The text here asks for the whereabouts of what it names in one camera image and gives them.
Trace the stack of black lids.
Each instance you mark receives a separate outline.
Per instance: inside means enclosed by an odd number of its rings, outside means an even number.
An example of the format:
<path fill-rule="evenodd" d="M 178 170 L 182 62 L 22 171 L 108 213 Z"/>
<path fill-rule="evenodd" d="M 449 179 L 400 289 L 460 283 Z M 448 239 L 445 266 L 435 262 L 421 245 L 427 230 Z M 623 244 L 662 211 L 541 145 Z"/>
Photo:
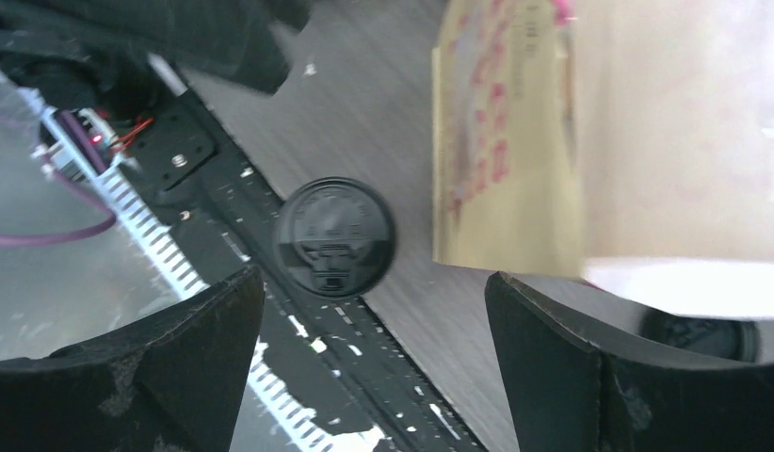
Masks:
<path fill-rule="evenodd" d="M 761 336 L 756 322 L 695 318 L 648 310 L 639 335 L 657 343 L 733 361 L 755 363 Z"/>

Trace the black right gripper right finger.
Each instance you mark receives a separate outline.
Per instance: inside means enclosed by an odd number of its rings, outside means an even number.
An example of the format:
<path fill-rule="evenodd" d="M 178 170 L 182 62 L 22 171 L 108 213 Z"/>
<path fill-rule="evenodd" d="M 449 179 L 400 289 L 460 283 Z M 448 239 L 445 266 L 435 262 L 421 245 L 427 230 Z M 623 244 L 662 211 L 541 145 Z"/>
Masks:
<path fill-rule="evenodd" d="M 485 304 L 523 451 L 774 451 L 774 363 L 642 338 L 505 273 Z"/>

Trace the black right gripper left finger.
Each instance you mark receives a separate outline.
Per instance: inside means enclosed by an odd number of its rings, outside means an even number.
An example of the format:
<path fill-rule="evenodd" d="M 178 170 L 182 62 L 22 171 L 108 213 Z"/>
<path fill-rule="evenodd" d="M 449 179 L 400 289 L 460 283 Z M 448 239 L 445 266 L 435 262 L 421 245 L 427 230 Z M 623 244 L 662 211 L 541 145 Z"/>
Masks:
<path fill-rule="evenodd" d="M 226 451 L 262 324 L 244 268 L 41 359 L 0 362 L 0 451 Z"/>

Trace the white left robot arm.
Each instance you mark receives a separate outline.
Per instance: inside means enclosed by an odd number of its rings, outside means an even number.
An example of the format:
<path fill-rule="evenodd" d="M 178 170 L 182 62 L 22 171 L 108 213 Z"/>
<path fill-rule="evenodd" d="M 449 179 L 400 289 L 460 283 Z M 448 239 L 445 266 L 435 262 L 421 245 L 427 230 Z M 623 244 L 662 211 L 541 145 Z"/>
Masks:
<path fill-rule="evenodd" d="M 0 70 L 56 108 L 127 120 L 158 96 L 149 57 L 266 94 L 290 64 L 271 31 L 301 31 L 309 1 L 0 1 Z"/>

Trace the pink paper bag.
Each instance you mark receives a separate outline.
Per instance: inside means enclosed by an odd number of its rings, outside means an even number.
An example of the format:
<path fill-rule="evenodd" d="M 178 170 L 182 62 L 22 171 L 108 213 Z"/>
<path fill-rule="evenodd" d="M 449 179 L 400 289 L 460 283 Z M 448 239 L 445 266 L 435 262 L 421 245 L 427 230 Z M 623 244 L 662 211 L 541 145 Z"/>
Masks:
<path fill-rule="evenodd" d="M 432 257 L 774 319 L 774 1 L 452 1 Z"/>

